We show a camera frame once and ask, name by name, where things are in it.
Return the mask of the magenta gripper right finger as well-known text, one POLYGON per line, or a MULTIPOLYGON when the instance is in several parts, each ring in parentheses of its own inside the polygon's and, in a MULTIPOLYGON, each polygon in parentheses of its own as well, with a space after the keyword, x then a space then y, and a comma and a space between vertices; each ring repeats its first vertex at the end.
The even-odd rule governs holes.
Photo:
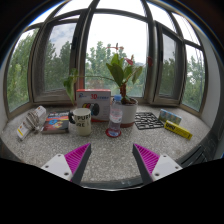
POLYGON ((137 162, 144 185, 182 169, 182 167, 167 154, 158 155, 138 144, 133 145, 132 153, 137 162))

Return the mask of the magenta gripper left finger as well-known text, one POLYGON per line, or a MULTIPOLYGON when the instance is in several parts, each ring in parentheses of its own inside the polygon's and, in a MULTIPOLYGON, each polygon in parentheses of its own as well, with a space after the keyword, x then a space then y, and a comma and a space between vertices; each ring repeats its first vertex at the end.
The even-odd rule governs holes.
POLYGON ((79 185, 90 154, 91 144, 87 143, 65 155, 56 154, 42 169, 79 185))

